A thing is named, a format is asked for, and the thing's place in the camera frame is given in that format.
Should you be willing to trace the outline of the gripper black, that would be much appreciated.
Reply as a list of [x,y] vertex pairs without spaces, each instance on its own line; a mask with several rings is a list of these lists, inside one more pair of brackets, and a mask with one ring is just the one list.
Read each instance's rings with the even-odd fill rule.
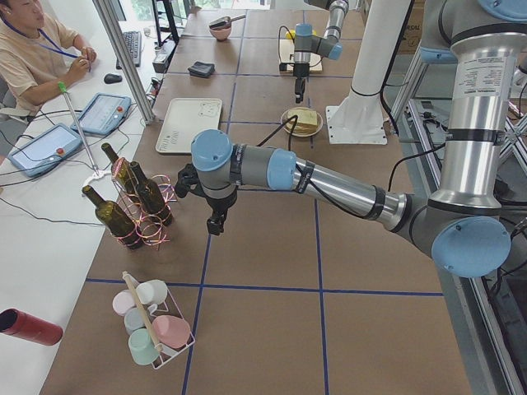
[[208,233],[210,235],[216,234],[215,221],[217,221],[217,234],[221,235],[224,232],[224,222],[227,218],[228,210],[236,203],[237,189],[234,188],[225,197],[212,197],[206,193],[204,197],[212,209],[212,214],[207,220]]
[[305,95],[305,78],[310,74],[309,63],[294,63],[293,64],[293,76],[296,78],[295,81],[295,101],[300,104],[304,101]]

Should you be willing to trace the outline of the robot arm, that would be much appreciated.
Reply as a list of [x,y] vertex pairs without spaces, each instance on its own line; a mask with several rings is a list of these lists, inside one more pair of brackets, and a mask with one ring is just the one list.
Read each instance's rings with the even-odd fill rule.
[[293,76],[295,80],[295,101],[300,104],[304,100],[305,79],[310,74],[310,56],[338,60],[343,46],[340,44],[343,23],[349,11],[349,1],[343,0],[312,0],[306,4],[329,12],[328,24],[322,37],[313,32],[312,25],[301,23],[296,25],[293,53]]
[[516,59],[526,47],[523,1],[428,1],[426,49],[457,61],[438,189],[428,198],[391,193],[272,147],[234,144],[208,129],[192,141],[192,161],[179,174],[212,208],[208,231],[219,235],[241,185],[291,190],[346,213],[378,221],[458,277],[499,268],[511,237],[499,221],[493,190],[505,141]]

